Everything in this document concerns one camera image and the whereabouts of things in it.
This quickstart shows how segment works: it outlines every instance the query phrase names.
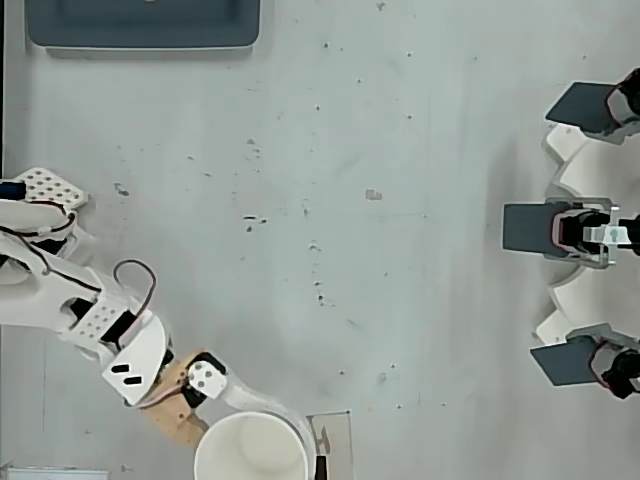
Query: dirt spot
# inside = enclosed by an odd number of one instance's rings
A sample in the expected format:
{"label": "dirt spot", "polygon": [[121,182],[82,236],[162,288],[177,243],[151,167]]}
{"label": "dirt spot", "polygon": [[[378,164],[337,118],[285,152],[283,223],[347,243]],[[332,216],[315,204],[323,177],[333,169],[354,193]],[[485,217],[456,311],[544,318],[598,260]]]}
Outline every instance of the dirt spot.
{"label": "dirt spot", "polygon": [[382,193],[376,192],[373,188],[367,188],[364,191],[364,198],[372,202],[377,202],[382,200]]}
{"label": "dirt spot", "polygon": [[129,195],[131,195],[129,193],[129,191],[127,189],[125,189],[121,183],[119,182],[115,182],[113,184],[113,188],[116,189],[116,192],[118,193],[118,195],[122,195],[123,197],[128,197]]}

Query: black cable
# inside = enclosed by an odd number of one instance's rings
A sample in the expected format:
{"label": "black cable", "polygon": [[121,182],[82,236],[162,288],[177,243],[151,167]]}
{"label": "black cable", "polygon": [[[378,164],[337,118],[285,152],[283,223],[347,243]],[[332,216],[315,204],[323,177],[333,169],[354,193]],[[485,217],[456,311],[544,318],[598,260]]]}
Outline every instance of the black cable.
{"label": "black cable", "polygon": [[36,257],[38,257],[44,264],[44,267],[45,267],[43,272],[44,275],[49,275],[50,273],[53,273],[54,275],[58,275],[59,277],[64,278],[65,280],[71,283],[75,283],[76,285],[79,285],[82,288],[86,288],[87,290],[90,290],[92,292],[100,293],[102,291],[102,289],[99,287],[94,287],[93,285],[89,285],[88,283],[83,282],[82,280],[79,280],[75,277],[72,277],[71,275],[67,275],[66,273],[62,273],[62,272],[59,272],[58,270],[55,270],[54,268],[51,268],[51,265],[49,265],[47,258],[42,254],[42,252],[40,252],[37,248],[35,248],[33,245],[27,242],[21,233],[16,232],[11,228],[3,227],[3,226],[0,226],[0,232],[6,233],[7,235],[11,235],[12,237],[16,237],[18,240],[20,240],[20,242],[22,242],[22,244],[31,253],[33,253]]}
{"label": "black cable", "polygon": [[128,264],[138,265],[149,274],[149,277],[151,277],[151,286],[149,287],[149,290],[147,290],[147,295],[144,301],[142,302],[142,304],[140,305],[138,312],[134,314],[135,318],[138,319],[140,315],[142,315],[142,312],[144,312],[147,309],[147,307],[149,306],[149,303],[151,302],[151,297],[153,297],[153,292],[155,291],[156,286],[158,285],[158,277],[156,277],[156,274],[153,272],[151,267],[146,263],[144,263],[143,261],[137,260],[135,258],[128,258],[126,260],[122,260],[118,262],[116,266],[113,267],[113,279],[121,287],[122,287],[122,282],[118,277],[118,270],[120,270],[120,268]]}

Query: robotic hand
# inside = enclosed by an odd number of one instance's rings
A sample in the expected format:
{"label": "robotic hand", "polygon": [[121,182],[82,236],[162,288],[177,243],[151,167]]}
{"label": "robotic hand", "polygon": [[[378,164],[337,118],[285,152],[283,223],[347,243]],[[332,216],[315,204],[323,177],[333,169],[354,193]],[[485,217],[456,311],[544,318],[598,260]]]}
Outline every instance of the robotic hand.
{"label": "robotic hand", "polygon": [[554,386],[598,383],[618,398],[640,393],[640,343],[609,324],[573,330],[531,355]]}
{"label": "robotic hand", "polygon": [[596,140],[622,144],[640,132],[640,69],[617,85],[574,82],[546,119],[579,127]]}
{"label": "robotic hand", "polygon": [[620,218],[620,207],[608,198],[506,204],[502,245],[506,250],[603,269],[616,263],[619,249],[640,255],[640,216]]}
{"label": "robotic hand", "polygon": [[[51,172],[42,171],[56,181]],[[315,438],[306,418],[248,388],[211,352],[198,350],[176,359],[162,320],[148,308],[156,286],[153,271],[138,260],[120,262],[113,276],[81,265],[89,258],[92,238],[78,227],[76,211],[54,201],[56,197],[29,198],[33,182],[26,180],[26,190],[20,183],[0,183],[0,323],[52,330],[99,363],[102,378],[125,405],[193,448],[208,428],[195,410],[209,398],[238,410],[274,414],[301,439],[308,478],[314,478]],[[56,185],[65,186],[61,179]],[[12,198],[16,189],[24,191],[22,198]],[[126,264],[150,274],[143,300],[118,279]]]}

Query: red wire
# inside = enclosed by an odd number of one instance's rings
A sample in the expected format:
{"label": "red wire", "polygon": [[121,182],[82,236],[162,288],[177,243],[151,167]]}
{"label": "red wire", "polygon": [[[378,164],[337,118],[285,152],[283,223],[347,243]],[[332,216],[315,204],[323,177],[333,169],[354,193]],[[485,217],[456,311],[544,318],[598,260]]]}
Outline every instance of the red wire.
{"label": "red wire", "polygon": [[593,361],[596,358],[596,355],[598,354],[598,352],[600,350],[602,350],[602,348],[607,345],[609,342],[607,342],[606,340],[600,342],[598,344],[598,346],[593,350],[593,353],[591,354],[591,358],[589,358],[589,371],[591,372],[591,374],[596,378],[596,381],[603,386],[604,388],[606,388],[607,390],[611,390],[611,387],[609,387],[609,384],[607,382],[605,382],[602,377],[600,375],[598,375],[595,370],[593,369]]}

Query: gray tray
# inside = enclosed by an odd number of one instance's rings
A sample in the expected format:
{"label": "gray tray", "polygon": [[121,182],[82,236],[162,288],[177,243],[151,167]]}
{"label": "gray tray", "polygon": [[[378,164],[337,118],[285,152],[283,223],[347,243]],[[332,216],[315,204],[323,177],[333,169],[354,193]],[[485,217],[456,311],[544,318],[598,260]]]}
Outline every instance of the gray tray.
{"label": "gray tray", "polygon": [[30,0],[43,47],[240,48],[258,38],[260,0]]}

